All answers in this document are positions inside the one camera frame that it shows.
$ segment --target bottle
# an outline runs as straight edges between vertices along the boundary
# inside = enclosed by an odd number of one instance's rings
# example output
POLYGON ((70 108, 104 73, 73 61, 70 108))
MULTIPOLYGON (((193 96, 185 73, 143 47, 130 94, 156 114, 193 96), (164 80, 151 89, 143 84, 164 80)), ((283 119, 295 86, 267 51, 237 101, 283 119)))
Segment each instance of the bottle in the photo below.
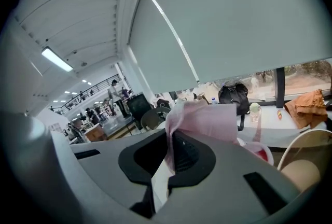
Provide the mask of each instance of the bottle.
POLYGON ((249 109, 250 109, 250 120, 251 120, 251 122, 258 122, 259 109, 260 109, 259 104, 254 102, 250 105, 249 109))
POLYGON ((218 104, 218 101, 216 101, 215 97, 212 98, 212 103, 211 104, 218 104))

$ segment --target window blind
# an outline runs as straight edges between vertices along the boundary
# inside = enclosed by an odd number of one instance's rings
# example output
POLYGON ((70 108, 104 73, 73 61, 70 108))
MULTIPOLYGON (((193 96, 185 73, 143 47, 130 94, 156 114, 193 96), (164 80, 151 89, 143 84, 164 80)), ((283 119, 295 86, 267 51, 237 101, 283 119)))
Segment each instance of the window blind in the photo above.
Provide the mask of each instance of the window blind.
POLYGON ((156 1, 201 82, 332 57, 321 0, 156 1))
POLYGON ((151 0, 139 2, 130 47, 154 94, 197 85, 174 35, 151 0))

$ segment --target railing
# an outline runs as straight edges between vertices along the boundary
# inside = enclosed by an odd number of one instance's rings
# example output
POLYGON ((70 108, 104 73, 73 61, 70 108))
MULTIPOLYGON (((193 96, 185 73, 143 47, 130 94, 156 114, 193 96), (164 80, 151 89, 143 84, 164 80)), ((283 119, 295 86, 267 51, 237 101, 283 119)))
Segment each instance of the railing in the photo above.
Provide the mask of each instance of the railing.
POLYGON ((56 107, 56 108, 48 108, 49 110, 53 110, 53 112, 63 115, 63 111, 61 109, 61 107, 56 107))
POLYGON ((111 86, 113 80, 120 82, 119 75, 115 75, 113 77, 107 78, 107 79, 101 81, 100 83, 92 86, 91 88, 83 91, 82 93, 79 93, 77 96, 73 97, 70 101, 68 101, 66 104, 64 104, 61 107, 62 114, 65 114, 66 112, 70 111, 76 105, 85 101, 88 97, 91 97, 91 96, 95 95, 96 93, 98 93, 99 91, 102 91, 105 88, 108 88, 109 86, 111 86))

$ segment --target ceiling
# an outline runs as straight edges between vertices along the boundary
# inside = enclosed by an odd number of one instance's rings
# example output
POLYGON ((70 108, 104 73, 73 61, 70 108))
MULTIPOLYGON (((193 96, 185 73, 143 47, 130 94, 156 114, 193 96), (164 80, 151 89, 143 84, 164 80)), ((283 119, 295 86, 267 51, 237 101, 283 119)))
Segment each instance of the ceiling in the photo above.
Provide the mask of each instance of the ceiling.
POLYGON ((117 4, 118 0, 19 1, 13 16, 34 43, 25 51, 43 75, 38 94, 47 96, 59 84, 70 82, 69 78, 77 78, 83 69, 117 57, 117 4), (67 60, 73 72, 44 58, 41 52, 46 46, 67 60))

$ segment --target beige chair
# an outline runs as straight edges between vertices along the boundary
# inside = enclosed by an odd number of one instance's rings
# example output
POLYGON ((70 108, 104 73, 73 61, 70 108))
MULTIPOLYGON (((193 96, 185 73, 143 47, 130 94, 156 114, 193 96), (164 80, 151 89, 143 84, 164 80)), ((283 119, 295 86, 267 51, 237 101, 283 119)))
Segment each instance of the beige chair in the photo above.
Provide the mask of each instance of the beige chair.
POLYGON ((165 121, 166 116, 170 111, 170 109, 164 107, 149 110, 141 118, 142 127, 146 131, 156 129, 159 124, 165 121))
POLYGON ((320 181, 332 154, 332 132, 308 130, 297 136, 287 147, 278 165, 300 191, 320 181))

